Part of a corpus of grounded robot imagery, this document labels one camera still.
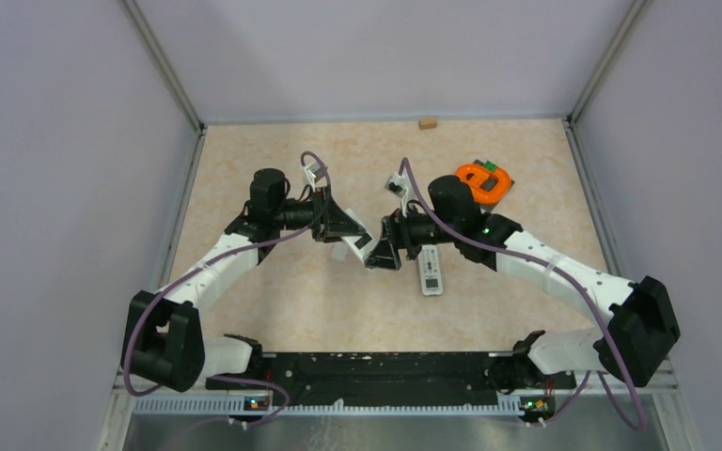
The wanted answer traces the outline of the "white remote control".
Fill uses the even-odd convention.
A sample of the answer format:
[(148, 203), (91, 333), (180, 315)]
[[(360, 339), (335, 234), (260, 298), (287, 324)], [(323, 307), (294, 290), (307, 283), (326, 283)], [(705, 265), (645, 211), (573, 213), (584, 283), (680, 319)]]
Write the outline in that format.
[(357, 258), (363, 266), (365, 266), (368, 256), (378, 243), (378, 239), (369, 232), (361, 218), (356, 215), (352, 209), (345, 209), (344, 212), (350, 216), (357, 226), (360, 226), (361, 233), (359, 235), (341, 237), (340, 242), (346, 243), (349, 247), (350, 253), (347, 258), (349, 256), (353, 256)]

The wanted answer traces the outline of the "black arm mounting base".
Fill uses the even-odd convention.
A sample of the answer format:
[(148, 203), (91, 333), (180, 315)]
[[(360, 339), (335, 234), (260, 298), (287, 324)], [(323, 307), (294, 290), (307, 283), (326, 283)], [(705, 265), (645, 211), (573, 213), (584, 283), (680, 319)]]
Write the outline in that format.
[(494, 406), (522, 390), (541, 391), (547, 410), (555, 389), (574, 389), (574, 375), (544, 375), (523, 353), (279, 352), (252, 341), (246, 369), (230, 373), (218, 364), (202, 375), (209, 390), (239, 390), (262, 381), (276, 403), (293, 408), (341, 402), (353, 408)]

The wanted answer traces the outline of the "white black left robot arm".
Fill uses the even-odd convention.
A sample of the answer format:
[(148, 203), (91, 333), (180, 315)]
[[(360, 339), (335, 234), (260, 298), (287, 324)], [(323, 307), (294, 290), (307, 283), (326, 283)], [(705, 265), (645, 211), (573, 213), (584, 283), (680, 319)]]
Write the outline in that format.
[(359, 259), (374, 243), (354, 214), (333, 199), (328, 185), (308, 186), (301, 199), (291, 198), (289, 190), (281, 170), (257, 171), (242, 212), (211, 250), (178, 280), (133, 296), (121, 355), (125, 381), (137, 376), (178, 392), (213, 375), (228, 374), (246, 389), (260, 383), (259, 344), (238, 335), (207, 343), (202, 317), (283, 241), (310, 233), (316, 242), (344, 244)]

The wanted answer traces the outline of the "white battery cover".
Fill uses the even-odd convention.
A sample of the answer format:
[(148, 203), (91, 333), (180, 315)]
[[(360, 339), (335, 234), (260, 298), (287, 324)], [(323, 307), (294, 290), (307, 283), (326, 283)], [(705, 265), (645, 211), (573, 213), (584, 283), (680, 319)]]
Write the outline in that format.
[(344, 242), (337, 242), (333, 245), (331, 258), (337, 261), (344, 261), (350, 253), (349, 247)]

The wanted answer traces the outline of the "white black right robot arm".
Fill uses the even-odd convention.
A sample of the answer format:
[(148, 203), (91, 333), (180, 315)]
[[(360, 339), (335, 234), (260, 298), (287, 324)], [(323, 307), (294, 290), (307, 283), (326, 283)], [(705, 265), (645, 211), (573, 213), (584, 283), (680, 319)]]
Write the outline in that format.
[(522, 385), (538, 387), (559, 372), (597, 371), (644, 387), (678, 342), (679, 324), (661, 281), (631, 281), (560, 253), (511, 219), (482, 211), (456, 176), (430, 184), (433, 207), (424, 212), (415, 210), (414, 187), (404, 175), (392, 175), (385, 188), (400, 207), (382, 219), (367, 268), (397, 271), (402, 252), (415, 259), (430, 245), (451, 243), (465, 259), (523, 279), (591, 321), (588, 329), (536, 331), (518, 342), (513, 350), (523, 355), (513, 373)]

